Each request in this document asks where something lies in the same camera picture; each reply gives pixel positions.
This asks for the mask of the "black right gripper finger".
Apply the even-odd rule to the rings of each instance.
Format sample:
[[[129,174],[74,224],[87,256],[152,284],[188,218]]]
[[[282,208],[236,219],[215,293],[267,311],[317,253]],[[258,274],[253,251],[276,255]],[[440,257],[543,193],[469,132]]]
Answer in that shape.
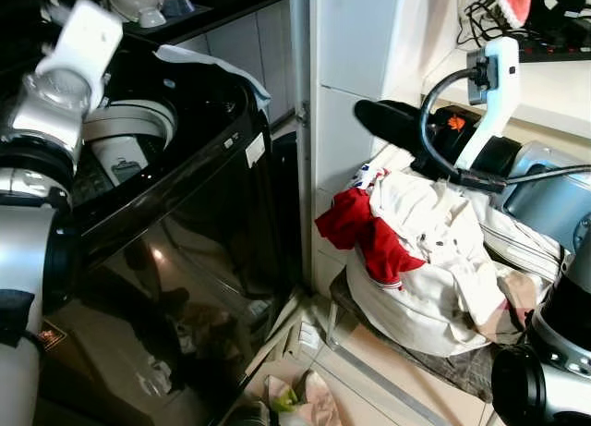
[[[422,123],[422,112],[418,106],[393,100],[360,100],[354,104],[355,118],[362,116],[405,116],[417,119],[421,133],[425,125]]]
[[[358,118],[368,133],[416,156],[425,154],[417,119],[405,116],[362,116]]]

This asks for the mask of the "black washing machine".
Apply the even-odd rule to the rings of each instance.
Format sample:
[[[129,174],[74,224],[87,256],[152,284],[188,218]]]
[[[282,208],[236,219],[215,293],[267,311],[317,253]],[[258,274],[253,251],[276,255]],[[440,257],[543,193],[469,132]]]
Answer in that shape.
[[[246,77],[143,47],[115,53],[102,89],[68,189],[75,270],[45,287],[32,426],[214,426],[295,289],[269,118]]]

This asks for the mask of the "small patterned white cloth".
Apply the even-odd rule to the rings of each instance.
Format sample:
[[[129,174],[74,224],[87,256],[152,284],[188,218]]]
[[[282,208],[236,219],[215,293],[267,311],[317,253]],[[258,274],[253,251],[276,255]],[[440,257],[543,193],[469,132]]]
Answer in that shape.
[[[350,178],[349,186],[352,189],[360,189],[366,194],[371,194],[377,182],[388,175],[389,171],[387,168],[373,163],[366,163]]]

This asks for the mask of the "white cabinet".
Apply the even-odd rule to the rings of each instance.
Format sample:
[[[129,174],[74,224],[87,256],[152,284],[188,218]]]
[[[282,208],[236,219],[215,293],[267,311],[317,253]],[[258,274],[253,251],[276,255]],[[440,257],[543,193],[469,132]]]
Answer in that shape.
[[[298,172],[304,271],[326,294],[345,254],[314,219],[383,148],[352,114],[360,100],[419,104],[474,45],[462,9],[477,0],[290,0],[301,128]]]

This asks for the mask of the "white garment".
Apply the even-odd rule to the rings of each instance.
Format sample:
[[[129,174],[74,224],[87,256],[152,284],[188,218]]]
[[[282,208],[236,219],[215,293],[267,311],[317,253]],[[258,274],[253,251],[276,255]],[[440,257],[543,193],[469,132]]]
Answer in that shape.
[[[393,171],[377,177],[371,192],[373,213],[422,261],[381,291],[435,319],[465,315],[474,332],[497,336],[508,307],[499,284],[505,267],[489,256],[473,203],[442,182]]]

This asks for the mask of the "red garment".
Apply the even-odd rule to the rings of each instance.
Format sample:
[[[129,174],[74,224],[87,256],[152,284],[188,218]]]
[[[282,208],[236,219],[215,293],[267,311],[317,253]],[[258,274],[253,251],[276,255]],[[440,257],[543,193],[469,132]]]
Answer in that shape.
[[[403,290],[401,274],[426,265],[402,245],[401,238],[383,219],[372,213],[366,190],[351,187],[334,194],[331,207],[314,219],[314,225],[336,249],[358,250],[368,277],[384,289]]]

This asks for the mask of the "black power strip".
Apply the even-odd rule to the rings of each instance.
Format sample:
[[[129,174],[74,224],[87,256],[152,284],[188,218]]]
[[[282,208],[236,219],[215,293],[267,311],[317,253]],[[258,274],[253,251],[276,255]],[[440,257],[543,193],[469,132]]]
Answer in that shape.
[[[570,62],[570,60],[590,60],[591,47],[584,39],[570,39],[567,36],[545,36],[529,34],[518,36],[519,60],[521,63]]]

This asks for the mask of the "white washer sticker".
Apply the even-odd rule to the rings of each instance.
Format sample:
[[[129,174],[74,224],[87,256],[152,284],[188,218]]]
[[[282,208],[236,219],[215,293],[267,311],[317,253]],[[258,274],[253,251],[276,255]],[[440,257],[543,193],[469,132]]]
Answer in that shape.
[[[254,139],[245,148],[244,153],[247,160],[247,167],[252,168],[254,164],[266,154],[266,135],[259,133],[254,136]]]

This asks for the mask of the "black charger block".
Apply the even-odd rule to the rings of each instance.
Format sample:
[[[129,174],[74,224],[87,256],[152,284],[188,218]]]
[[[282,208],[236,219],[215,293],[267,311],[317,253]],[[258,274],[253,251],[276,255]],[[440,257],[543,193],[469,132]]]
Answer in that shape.
[[[539,8],[529,15],[537,29],[548,32],[571,34],[583,39],[590,36],[590,0],[535,0]]]

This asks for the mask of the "white laundry bag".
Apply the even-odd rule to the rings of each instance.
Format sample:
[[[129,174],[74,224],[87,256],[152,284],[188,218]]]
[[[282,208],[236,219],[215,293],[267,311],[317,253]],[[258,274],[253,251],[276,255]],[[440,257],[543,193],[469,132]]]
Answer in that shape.
[[[474,332],[465,315],[457,316],[455,320],[435,319],[389,299],[368,277],[359,251],[352,253],[346,267],[352,298],[382,334],[418,353],[452,356],[491,343],[510,345],[518,342],[526,330],[529,316],[540,307],[550,287],[557,282],[566,251],[552,237],[495,210],[484,193],[444,185],[457,190],[473,203],[476,218],[484,231],[487,252],[505,267],[499,274],[499,284],[507,297],[508,307],[497,336]]]

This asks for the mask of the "dark kitchen counter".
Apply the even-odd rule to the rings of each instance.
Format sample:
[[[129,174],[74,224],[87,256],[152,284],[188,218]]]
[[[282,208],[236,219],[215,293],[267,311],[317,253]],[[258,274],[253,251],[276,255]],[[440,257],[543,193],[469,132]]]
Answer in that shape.
[[[151,45],[178,44],[282,0],[189,1],[194,4],[195,12],[183,17],[170,18],[163,26],[142,29],[127,23],[124,25],[121,46],[147,49]]]

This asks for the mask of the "grey floor mat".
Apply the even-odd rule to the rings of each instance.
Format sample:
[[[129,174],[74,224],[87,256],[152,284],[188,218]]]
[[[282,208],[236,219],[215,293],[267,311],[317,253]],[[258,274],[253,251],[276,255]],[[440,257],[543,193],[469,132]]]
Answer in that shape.
[[[330,283],[330,295],[334,303],[359,321],[359,324],[374,334],[393,353],[413,363],[420,370],[443,380],[444,383],[460,389],[484,402],[493,400],[491,395],[491,364],[498,347],[478,348],[454,356],[432,356],[405,348],[400,343],[384,335],[371,323],[352,298],[347,284],[346,270],[342,270]]]

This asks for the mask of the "pink green crumpled cloth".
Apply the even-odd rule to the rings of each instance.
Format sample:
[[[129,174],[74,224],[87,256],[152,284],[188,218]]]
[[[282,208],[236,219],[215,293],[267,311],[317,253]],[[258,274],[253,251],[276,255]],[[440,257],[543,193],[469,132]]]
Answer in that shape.
[[[344,426],[336,397],[312,370],[304,372],[295,385],[267,375],[263,380],[263,401],[273,417],[273,426]]]

